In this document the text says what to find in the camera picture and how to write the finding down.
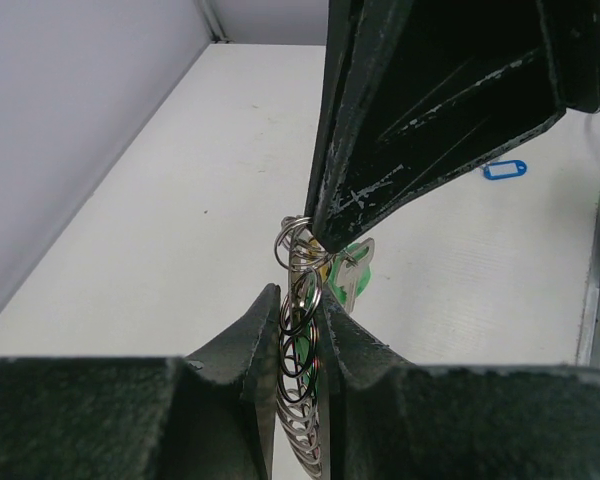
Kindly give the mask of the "metal keyring with yellow handle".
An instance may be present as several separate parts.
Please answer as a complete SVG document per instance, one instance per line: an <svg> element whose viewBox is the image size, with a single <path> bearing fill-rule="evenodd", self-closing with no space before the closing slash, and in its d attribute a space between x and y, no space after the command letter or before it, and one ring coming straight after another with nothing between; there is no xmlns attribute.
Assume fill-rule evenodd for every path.
<svg viewBox="0 0 600 480"><path fill-rule="evenodd" d="M274 256L286 271L279 310L277 415L289 446L311 479L323 462L319 424L319 332L315 314L324 289L323 271L332 256L310 232L311 219L286 216L274 241Z"/></svg>

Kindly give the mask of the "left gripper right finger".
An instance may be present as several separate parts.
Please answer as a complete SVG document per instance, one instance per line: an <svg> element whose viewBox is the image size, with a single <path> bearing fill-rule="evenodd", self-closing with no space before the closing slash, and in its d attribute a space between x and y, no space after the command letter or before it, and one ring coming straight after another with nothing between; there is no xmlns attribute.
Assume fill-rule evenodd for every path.
<svg viewBox="0 0 600 480"><path fill-rule="evenodd" d="M327 479L600 479L600 370L418 366L330 294L315 313Z"/></svg>

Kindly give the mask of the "yellow tag key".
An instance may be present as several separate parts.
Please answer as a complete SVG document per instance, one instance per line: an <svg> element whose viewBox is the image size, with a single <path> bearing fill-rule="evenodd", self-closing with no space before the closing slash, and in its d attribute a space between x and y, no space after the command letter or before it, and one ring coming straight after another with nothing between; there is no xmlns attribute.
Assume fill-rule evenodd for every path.
<svg viewBox="0 0 600 480"><path fill-rule="evenodd" d="M317 240L311 239L308 243L308 260L307 265L314 268L322 278L326 280L329 276L333 256L329 254Z"/></svg>

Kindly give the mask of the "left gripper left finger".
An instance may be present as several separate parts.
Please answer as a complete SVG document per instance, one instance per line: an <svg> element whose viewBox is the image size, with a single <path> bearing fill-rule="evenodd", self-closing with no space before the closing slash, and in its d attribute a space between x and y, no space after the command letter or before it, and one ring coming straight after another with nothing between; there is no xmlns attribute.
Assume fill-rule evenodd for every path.
<svg viewBox="0 0 600 480"><path fill-rule="evenodd" d="M0 358L0 479L268 479L280 290L185 357Z"/></svg>

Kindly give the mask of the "green tag key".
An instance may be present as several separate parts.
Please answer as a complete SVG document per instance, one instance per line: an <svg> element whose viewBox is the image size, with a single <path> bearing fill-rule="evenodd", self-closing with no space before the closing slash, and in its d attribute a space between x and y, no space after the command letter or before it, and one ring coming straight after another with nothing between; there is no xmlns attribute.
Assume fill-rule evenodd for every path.
<svg viewBox="0 0 600 480"><path fill-rule="evenodd" d="M292 350L296 362L295 380L297 381L298 396L310 397L315 394L318 377L316 360L318 333L313 315L318 302L316 289L311 287L303 298L292 302L290 313L292 335Z"/></svg>
<svg viewBox="0 0 600 480"><path fill-rule="evenodd" d="M375 240L368 237L349 245L332 264L328 284L348 314L353 312L357 298L371 280L370 264L374 253Z"/></svg>

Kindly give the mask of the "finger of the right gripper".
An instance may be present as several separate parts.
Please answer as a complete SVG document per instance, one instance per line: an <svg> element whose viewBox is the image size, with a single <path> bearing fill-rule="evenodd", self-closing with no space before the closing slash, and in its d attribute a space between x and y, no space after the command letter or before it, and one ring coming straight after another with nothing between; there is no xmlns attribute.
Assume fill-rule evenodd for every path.
<svg viewBox="0 0 600 480"><path fill-rule="evenodd" d="M365 2L344 97L352 149L312 219L331 253L565 112L542 1Z"/></svg>
<svg viewBox="0 0 600 480"><path fill-rule="evenodd" d="M329 3L320 114L304 210L311 219L327 211L346 172L353 142L341 136L350 113L344 97L360 24L367 13L365 1Z"/></svg>

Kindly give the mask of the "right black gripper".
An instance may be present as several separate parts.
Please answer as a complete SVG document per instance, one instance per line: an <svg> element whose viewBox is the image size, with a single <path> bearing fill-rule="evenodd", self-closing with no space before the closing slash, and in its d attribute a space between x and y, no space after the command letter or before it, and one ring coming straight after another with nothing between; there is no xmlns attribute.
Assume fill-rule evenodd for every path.
<svg viewBox="0 0 600 480"><path fill-rule="evenodd" d="M584 113L600 111L600 1L541 6L563 103Z"/></svg>

